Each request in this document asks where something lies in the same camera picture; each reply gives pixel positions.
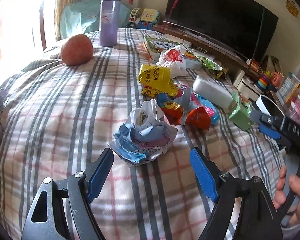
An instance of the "water bottle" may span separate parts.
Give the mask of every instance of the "water bottle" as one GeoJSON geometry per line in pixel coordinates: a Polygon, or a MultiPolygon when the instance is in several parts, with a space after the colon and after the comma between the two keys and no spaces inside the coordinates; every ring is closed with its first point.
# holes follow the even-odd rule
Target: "water bottle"
{"type": "Polygon", "coordinates": [[[117,44],[120,4],[121,0],[101,0],[100,46],[112,47],[117,44]]]}

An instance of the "metal screw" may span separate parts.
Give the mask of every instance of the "metal screw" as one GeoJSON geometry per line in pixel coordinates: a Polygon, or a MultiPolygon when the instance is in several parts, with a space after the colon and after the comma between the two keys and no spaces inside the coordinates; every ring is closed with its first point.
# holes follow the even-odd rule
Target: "metal screw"
{"type": "Polygon", "coordinates": [[[255,182],[261,182],[261,178],[258,177],[258,176],[255,176],[255,177],[253,178],[253,180],[254,180],[255,182]]]}
{"type": "Polygon", "coordinates": [[[229,172],[222,171],[221,176],[224,177],[224,178],[229,177],[229,172]]]}
{"type": "Polygon", "coordinates": [[[82,172],[82,171],[77,171],[77,172],[74,174],[74,176],[75,176],[76,178],[81,178],[81,177],[83,176],[83,172],[82,172]]]}
{"type": "Polygon", "coordinates": [[[48,184],[48,183],[50,183],[51,182],[51,178],[50,177],[46,177],[46,178],[44,178],[44,180],[43,180],[43,183],[44,184],[48,184]]]}

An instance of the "hand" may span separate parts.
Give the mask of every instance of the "hand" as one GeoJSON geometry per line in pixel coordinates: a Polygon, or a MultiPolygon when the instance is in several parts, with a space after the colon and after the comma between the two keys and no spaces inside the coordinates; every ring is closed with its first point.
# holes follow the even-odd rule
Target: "hand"
{"type": "MultiPolygon", "coordinates": [[[[286,201],[287,198],[283,193],[284,183],[286,181],[286,173],[287,173],[287,168],[286,166],[283,166],[279,172],[280,178],[277,183],[277,189],[275,191],[274,200],[273,200],[273,204],[276,210],[286,201]]],[[[300,197],[299,177],[297,177],[296,175],[291,175],[289,177],[289,187],[294,193],[296,193],[300,197]]],[[[288,223],[289,227],[300,224],[300,201],[294,210],[295,213],[291,216],[288,223]]]]}

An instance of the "green box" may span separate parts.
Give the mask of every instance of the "green box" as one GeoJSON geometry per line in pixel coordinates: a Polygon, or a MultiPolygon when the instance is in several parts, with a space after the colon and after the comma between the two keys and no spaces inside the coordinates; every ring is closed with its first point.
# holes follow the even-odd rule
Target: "green box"
{"type": "Polygon", "coordinates": [[[232,99],[233,101],[229,106],[229,119],[241,130],[245,131],[252,125],[252,121],[249,118],[251,113],[250,102],[238,91],[232,94],[232,99]]]}

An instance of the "plaid blanket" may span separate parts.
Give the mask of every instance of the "plaid blanket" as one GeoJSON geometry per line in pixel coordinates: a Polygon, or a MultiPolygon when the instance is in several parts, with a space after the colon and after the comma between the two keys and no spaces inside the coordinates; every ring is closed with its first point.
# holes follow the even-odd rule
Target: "plaid blanket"
{"type": "MultiPolygon", "coordinates": [[[[153,31],[121,29],[118,44],[100,47],[98,32],[88,33],[93,59],[68,67],[61,62],[61,41],[22,73],[0,85],[0,222],[20,239],[27,212],[42,180],[65,179],[97,160],[129,113],[149,100],[140,92],[138,71],[148,63],[143,36],[153,31]]],[[[197,74],[175,83],[191,86],[197,74]]],[[[230,92],[229,82],[218,82],[230,92]]],[[[198,187],[189,152],[199,147],[220,170],[251,179],[260,176],[274,196],[283,159],[276,143],[253,125],[237,128],[229,113],[218,109],[220,121],[209,131],[178,126],[168,152],[154,162],[130,167],[118,156],[99,198],[91,204],[106,239],[190,239],[200,236],[213,203],[198,187]]],[[[70,232],[78,238],[68,202],[70,232]]],[[[240,201],[235,202],[226,238],[234,234],[240,201]]]]}

